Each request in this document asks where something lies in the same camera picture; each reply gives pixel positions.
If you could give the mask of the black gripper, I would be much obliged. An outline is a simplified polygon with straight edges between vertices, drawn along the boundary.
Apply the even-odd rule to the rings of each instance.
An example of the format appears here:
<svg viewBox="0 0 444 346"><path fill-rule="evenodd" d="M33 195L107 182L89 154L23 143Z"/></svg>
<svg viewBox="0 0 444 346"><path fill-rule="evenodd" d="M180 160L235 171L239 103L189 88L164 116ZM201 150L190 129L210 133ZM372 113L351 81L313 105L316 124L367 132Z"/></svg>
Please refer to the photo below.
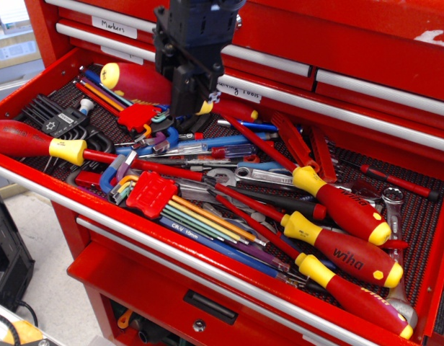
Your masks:
<svg viewBox="0 0 444 346"><path fill-rule="evenodd" d="M209 113L220 101L221 51L245 1L170 1L154 9L156 70L172 81L173 117Z"/></svg>

